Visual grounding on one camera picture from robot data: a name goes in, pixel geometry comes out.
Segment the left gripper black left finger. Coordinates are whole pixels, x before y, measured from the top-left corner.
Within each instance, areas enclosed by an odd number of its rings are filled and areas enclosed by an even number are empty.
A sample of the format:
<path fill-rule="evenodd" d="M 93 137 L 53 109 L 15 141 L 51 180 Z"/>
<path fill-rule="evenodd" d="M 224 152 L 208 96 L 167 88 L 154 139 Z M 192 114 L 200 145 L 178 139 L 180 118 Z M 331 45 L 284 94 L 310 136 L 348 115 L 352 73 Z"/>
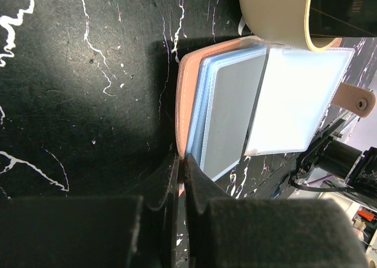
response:
<path fill-rule="evenodd" d="M 173 267 L 179 157 L 127 194 L 1 202 L 2 267 Z"/>

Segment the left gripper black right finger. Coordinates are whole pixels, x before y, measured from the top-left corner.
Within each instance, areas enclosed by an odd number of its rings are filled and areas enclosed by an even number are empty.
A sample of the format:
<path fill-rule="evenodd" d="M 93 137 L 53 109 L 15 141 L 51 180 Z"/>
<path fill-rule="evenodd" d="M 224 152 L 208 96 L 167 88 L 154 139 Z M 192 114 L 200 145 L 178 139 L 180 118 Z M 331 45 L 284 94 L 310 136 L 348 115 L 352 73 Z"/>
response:
<path fill-rule="evenodd" d="M 190 267 L 367 267 L 333 200 L 235 199 L 184 161 Z"/>

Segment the pink leather card holder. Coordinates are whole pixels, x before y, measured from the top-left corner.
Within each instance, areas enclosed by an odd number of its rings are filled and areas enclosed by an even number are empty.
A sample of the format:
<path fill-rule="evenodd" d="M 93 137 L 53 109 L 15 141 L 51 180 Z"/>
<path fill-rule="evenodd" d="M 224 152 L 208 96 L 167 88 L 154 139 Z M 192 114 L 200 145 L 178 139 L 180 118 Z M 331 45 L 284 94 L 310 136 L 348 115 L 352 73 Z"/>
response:
<path fill-rule="evenodd" d="M 180 158 L 192 155 L 199 167 L 209 101 L 221 67 L 267 55 L 241 156 L 306 151 L 330 105 L 360 117 L 373 110 L 374 93 L 343 81 L 352 48 L 324 52 L 236 38 L 186 54 L 176 91 L 176 143 Z"/>

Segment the grey credit card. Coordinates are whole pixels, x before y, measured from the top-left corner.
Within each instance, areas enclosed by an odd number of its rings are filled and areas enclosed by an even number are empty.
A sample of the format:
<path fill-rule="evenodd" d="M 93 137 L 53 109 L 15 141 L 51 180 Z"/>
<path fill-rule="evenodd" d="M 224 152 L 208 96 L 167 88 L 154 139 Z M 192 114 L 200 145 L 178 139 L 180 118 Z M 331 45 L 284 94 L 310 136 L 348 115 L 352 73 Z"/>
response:
<path fill-rule="evenodd" d="M 210 97 L 201 169 L 215 181 L 240 159 L 267 55 L 221 67 Z"/>

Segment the beige wooden tray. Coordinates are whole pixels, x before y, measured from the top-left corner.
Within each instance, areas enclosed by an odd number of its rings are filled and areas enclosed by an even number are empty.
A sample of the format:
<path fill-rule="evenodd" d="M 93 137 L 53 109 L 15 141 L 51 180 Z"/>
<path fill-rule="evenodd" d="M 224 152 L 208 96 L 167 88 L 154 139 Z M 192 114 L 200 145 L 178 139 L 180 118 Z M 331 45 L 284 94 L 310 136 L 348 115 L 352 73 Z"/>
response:
<path fill-rule="evenodd" d="M 239 0 L 242 17 L 257 37 L 277 44 L 323 52 L 340 38 L 310 36 L 311 0 Z"/>

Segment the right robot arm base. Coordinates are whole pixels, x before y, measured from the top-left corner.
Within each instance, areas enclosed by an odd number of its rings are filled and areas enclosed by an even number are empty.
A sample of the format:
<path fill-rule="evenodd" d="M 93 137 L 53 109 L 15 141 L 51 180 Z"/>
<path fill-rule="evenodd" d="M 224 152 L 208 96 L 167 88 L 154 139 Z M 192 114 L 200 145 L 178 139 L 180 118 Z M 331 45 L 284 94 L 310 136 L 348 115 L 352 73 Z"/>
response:
<path fill-rule="evenodd" d="M 340 118 L 315 136 L 308 149 L 297 158 L 296 169 L 289 174 L 289 184 L 311 192 L 357 194 L 364 203 L 376 207 L 376 148 L 361 151 L 337 140 L 335 132 L 345 122 Z M 342 179 L 345 186 L 321 189 L 297 183 L 314 168 Z"/>

